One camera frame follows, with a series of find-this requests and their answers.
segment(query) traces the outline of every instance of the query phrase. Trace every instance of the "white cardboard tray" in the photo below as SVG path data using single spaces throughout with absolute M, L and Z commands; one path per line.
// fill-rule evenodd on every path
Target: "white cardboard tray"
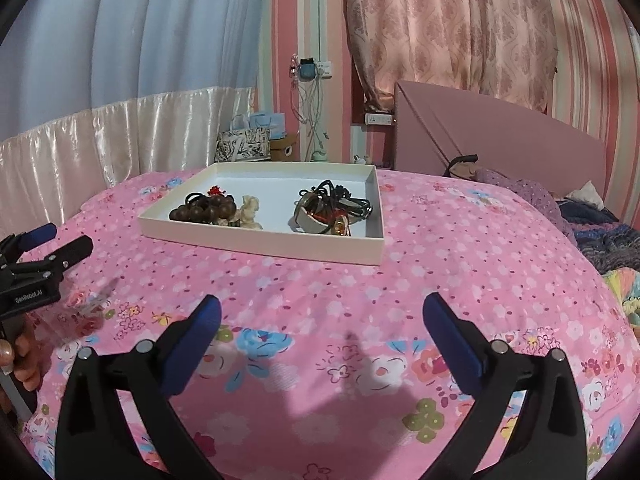
M 355 198 L 370 201 L 373 212 L 366 221 L 351 225 L 351 236 L 295 232 L 292 222 L 301 189 L 325 179 L 346 187 Z M 260 200 L 255 221 L 263 231 L 238 227 L 192 224 L 169 220 L 169 212 L 192 192 L 212 186 L 232 194 L 236 204 L 243 195 Z M 385 246 L 380 190 L 375 166 L 325 162 L 226 162 L 209 166 L 173 189 L 138 217 L 142 234 L 171 242 L 227 251 L 348 264 L 379 265 Z

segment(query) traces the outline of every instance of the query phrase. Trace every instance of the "purple blanket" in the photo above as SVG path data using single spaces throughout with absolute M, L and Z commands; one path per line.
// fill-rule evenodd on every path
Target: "purple blanket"
M 495 173 L 495 171 L 485 170 L 484 168 L 479 168 L 476 171 L 475 181 L 483 184 L 493 184 L 513 191 L 521 199 L 526 200 L 526 202 L 529 202 L 540 211 L 564 236 L 569 238 L 574 246 L 578 246 L 569 222 L 562 218 L 558 204 L 539 182 L 533 180 L 511 180 L 499 173 Z

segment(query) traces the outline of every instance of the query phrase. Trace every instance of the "electrical outlet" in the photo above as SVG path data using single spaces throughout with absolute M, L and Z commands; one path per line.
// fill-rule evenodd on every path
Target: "electrical outlet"
M 330 78 L 334 74 L 334 64 L 331 61 L 318 61 L 318 68 L 322 70 L 322 79 Z
M 394 117 L 391 114 L 364 114 L 364 123 L 391 126 L 394 123 Z

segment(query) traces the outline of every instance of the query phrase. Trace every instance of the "blue gripper pad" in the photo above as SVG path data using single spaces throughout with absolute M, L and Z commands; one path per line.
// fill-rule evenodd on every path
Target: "blue gripper pad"
M 438 293 L 425 298 L 422 320 L 460 390 L 475 398 L 482 391 L 482 362 L 458 329 L 455 314 Z
M 169 398 L 181 394 L 222 322 L 220 300 L 207 295 L 190 315 L 191 326 L 164 361 L 160 391 Z
M 53 240 L 57 234 L 58 228 L 55 224 L 44 224 L 33 231 L 23 234 L 18 247 L 21 251 L 28 253 L 36 247 Z

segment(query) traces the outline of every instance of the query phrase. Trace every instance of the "striped wallpaper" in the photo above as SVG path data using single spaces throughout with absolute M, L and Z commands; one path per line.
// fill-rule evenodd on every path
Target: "striped wallpaper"
M 382 162 L 385 134 L 351 124 L 351 55 L 343 0 L 264 0 L 255 106 L 285 113 L 287 131 L 300 131 L 304 156 L 308 127 L 300 124 L 291 106 L 292 100 L 299 103 L 289 78 L 292 54 L 333 64 L 332 78 L 321 82 L 320 125 L 329 136 L 328 159 L 351 162 L 353 155 L 371 155 L 375 162 Z
M 640 101 L 632 38 L 616 0 L 551 0 L 558 34 L 558 73 L 548 113 L 607 146 L 607 206 L 640 226 Z M 321 125 L 328 158 L 350 162 L 370 155 L 382 162 L 391 128 L 351 124 L 351 56 L 343 0 L 265 0 L 260 40 L 257 106 L 286 114 L 287 130 L 307 129 L 292 111 L 292 54 L 333 63 L 322 80 Z M 640 40 L 636 52 L 640 52 Z
M 547 112 L 606 144 L 607 207 L 640 226 L 638 73 L 625 13 L 617 0 L 551 3 L 559 52 Z

